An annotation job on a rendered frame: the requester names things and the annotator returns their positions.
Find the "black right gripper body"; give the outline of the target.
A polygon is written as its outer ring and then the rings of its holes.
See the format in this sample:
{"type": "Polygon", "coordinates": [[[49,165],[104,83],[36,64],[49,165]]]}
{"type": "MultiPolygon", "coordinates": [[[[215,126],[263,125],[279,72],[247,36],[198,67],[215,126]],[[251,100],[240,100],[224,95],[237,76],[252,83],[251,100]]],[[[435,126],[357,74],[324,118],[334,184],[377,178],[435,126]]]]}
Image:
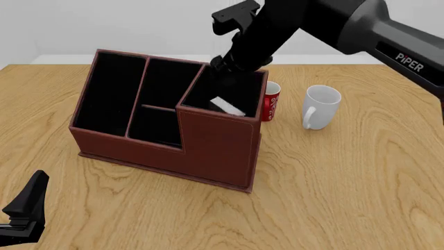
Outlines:
{"type": "Polygon", "coordinates": [[[211,59],[210,67],[214,74],[226,75],[226,74],[240,74],[244,72],[255,72],[256,70],[267,66],[273,62],[273,57],[270,56],[264,62],[249,62],[246,65],[237,63],[233,60],[232,55],[228,54],[226,57],[216,56],[211,59]]]}

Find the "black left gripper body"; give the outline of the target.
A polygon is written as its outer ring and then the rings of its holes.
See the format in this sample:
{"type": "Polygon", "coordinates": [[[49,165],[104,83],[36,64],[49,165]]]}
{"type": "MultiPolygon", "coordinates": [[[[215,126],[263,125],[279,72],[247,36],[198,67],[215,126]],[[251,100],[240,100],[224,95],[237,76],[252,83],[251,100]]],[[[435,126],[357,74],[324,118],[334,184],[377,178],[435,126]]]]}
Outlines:
{"type": "Polygon", "coordinates": [[[45,216],[10,216],[8,224],[0,224],[0,245],[38,243],[45,229],[45,216]]]}

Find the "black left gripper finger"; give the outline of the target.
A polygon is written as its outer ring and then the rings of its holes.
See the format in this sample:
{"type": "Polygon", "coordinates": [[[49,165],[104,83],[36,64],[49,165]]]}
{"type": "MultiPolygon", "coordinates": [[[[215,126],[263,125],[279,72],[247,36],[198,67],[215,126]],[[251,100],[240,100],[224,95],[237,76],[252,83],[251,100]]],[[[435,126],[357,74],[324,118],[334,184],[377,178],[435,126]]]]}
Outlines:
{"type": "Polygon", "coordinates": [[[48,182],[48,174],[43,170],[37,170],[24,189],[2,211],[10,217],[44,218],[44,200],[48,182]]]}

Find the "white and grey book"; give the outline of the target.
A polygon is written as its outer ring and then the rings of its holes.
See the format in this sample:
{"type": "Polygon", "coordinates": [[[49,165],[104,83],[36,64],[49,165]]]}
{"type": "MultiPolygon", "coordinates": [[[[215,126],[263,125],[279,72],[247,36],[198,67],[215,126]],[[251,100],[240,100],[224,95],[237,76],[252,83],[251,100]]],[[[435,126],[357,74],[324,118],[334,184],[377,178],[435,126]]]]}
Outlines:
{"type": "Polygon", "coordinates": [[[215,112],[220,112],[224,114],[234,115],[244,117],[245,112],[242,112],[238,108],[235,108],[231,103],[228,103],[221,97],[214,97],[210,100],[209,109],[215,112]]]}

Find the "red-brown desk caddy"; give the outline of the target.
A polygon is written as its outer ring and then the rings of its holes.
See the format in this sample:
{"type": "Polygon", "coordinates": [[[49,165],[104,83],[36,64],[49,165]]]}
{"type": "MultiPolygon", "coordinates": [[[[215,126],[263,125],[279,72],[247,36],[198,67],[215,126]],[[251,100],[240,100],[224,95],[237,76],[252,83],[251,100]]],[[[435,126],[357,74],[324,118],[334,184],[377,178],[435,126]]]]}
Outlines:
{"type": "Polygon", "coordinates": [[[220,89],[205,62],[99,49],[69,130],[86,158],[250,192],[268,72],[220,89]],[[209,109],[221,97],[246,116],[209,109]]]}

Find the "red patterned mug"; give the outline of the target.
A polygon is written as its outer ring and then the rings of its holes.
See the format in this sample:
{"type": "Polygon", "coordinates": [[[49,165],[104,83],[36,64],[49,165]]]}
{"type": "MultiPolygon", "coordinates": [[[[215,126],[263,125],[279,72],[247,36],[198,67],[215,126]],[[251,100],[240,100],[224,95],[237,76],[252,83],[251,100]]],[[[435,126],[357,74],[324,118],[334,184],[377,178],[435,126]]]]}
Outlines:
{"type": "Polygon", "coordinates": [[[273,81],[268,81],[262,107],[262,121],[269,122],[274,118],[281,87],[273,81]]]}

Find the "white mug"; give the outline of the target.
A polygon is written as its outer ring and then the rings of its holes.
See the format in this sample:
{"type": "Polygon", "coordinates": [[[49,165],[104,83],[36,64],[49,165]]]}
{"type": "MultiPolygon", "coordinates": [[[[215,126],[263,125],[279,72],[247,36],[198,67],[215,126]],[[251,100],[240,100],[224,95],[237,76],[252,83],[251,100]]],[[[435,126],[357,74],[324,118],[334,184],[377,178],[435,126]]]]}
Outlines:
{"type": "Polygon", "coordinates": [[[302,106],[302,126],[321,130],[334,118],[342,96],[339,91],[326,85],[313,85],[306,91],[302,106]]]}

